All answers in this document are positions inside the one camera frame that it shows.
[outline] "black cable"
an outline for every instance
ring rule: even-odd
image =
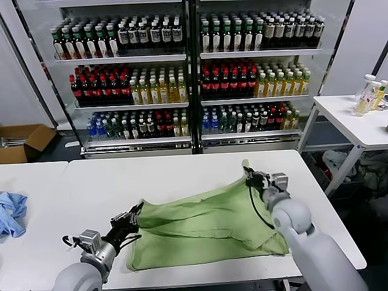
[[[252,195],[252,188],[249,186],[249,195],[250,195],[250,201],[252,202],[253,209],[255,209],[256,214],[260,217],[260,219],[268,226],[270,229],[275,229],[273,225],[269,224],[267,221],[264,220],[264,218],[260,215],[259,211],[257,211],[256,205],[253,202],[253,195]]]

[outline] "beverage bottle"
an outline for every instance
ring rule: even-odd
[[[298,128],[299,113],[300,113],[299,110],[295,110],[295,113],[294,113],[293,118],[292,118],[290,129],[297,129]]]
[[[233,51],[238,52],[240,51],[240,45],[241,45],[241,23],[242,21],[240,19],[236,19],[235,21],[235,29],[233,34]]]
[[[121,49],[122,55],[124,55],[125,51],[129,49],[129,34],[128,34],[128,30],[124,26],[125,26],[125,22],[120,23],[119,31],[118,31],[120,49]]]
[[[230,34],[230,20],[225,20],[224,31],[222,33],[222,46],[224,47],[224,52],[229,52],[231,38],[232,37]]]
[[[267,128],[268,128],[268,130],[274,130],[275,129],[275,115],[276,115],[276,108],[271,108],[271,111],[268,114],[268,119],[267,119]]]
[[[252,48],[252,39],[253,39],[252,25],[253,25],[253,20],[248,19],[246,29],[244,31],[244,34],[245,34],[244,51],[245,52],[250,51]]]
[[[388,85],[388,81],[381,80],[381,86],[380,86],[380,88],[379,88],[379,90],[377,92],[376,100],[374,100],[374,102],[372,103],[371,110],[376,110],[378,108],[378,104],[384,98],[384,94],[385,94],[385,90],[386,90],[387,85]]]
[[[99,51],[101,52],[101,56],[103,58],[108,58],[109,57],[108,48],[107,48],[108,39],[105,36],[105,31],[99,25],[95,27],[95,30],[97,32],[97,37],[98,37],[97,42],[98,42]]]
[[[165,47],[170,47],[172,43],[172,31],[168,21],[163,21],[162,40]]]
[[[246,93],[247,91],[247,68],[244,67],[241,70],[239,82],[238,82],[238,88],[240,93]]]
[[[70,75],[70,88],[72,89],[77,101],[82,101],[81,85],[75,80],[74,75]]]
[[[116,32],[113,29],[113,25],[107,25],[108,31],[108,42],[110,46],[110,51],[114,58],[119,57],[119,41],[116,36]]]
[[[65,37],[66,59],[77,59],[75,40],[72,38],[69,29],[67,27],[62,28],[62,33]]]
[[[273,18],[270,18],[267,23],[264,24],[265,31],[264,31],[264,39],[263,43],[265,44],[265,48],[271,48],[272,47],[272,38],[273,34],[275,33],[275,20]]]
[[[139,91],[138,91],[138,88],[136,86],[135,80],[130,80],[129,84],[131,86],[132,98],[133,98],[134,105],[143,104],[142,100],[140,99]]]
[[[66,45],[64,40],[62,39],[62,36],[60,32],[58,32],[57,28],[51,28],[50,29],[51,36],[53,37],[53,45],[56,50],[56,54],[58,55],[59,59],[66,59]]]
[[[318,45],[319,45],[319,41],[321,39],[323,29],[325,28],[324,22],[325,22],[325,17],[320,17],[320,16],[315,21],[314,33],[313,33],[312,40],[311,40],[312,47],[318,47]]]
[[[136,120],[131,119],[131,131],[133,135],[133,139],[139,139],[138,127],[136,126]]]
[[[211,122],[211,129],[210,129],[210,133],[213,134],[213,135],[216,135],[218,134],[218,118],[217,118],[217,115],[213,115],[213,119],[212,119],[212,122]]]

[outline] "fridge shelf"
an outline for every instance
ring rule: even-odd
[[[186,108],[188,102],[182,103],[162,103],[146,105],[117,105],[117,106],[97,106],[97,107],[75,107],[74,110],[79,112],[101,112],[101,111],[121,111],[121,110],[147,110],[147,109],[165,109],[165,108]]]
[[[258,58],[262,56],[308,56],[320,55],[325,50],[321,48],[307,48],[295,50],[252,50],[249,52],[219,52],[201,53],[201,59],[224,59],[224,58]]]
[[[294,101],[308,99],[309,95],[295,95],[295,96],[279,96],[279,97],[262,97],[262,98],[241,98],[241,99],[219,99],[219,100],[203,100],[202,106],[210,105],[229,105],[229,104],[245,104],[245,103],[264,103],[264,102],[278,102],[278,101]]]
[[[35,0],[38,8],[65,8],[97,5],[177,3],[181,0]]]

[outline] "display fridge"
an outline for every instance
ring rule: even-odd
[[[295,149],[353,3],[6,1],[86,158]]]

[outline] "small white table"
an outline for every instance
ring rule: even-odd
[[[314,102],[298,144],[298,151],[303,152],[319,113],[323,114],[353,144],[353,149],[325,190],[325,194],[330,196],[344,181],[364,151],[388,149],[388,132],[385,130],[388,125],[388,110],[371,111],[362,117],[353,116],[352,112],[356,106],[354,95],[319,96],[314,97]]]

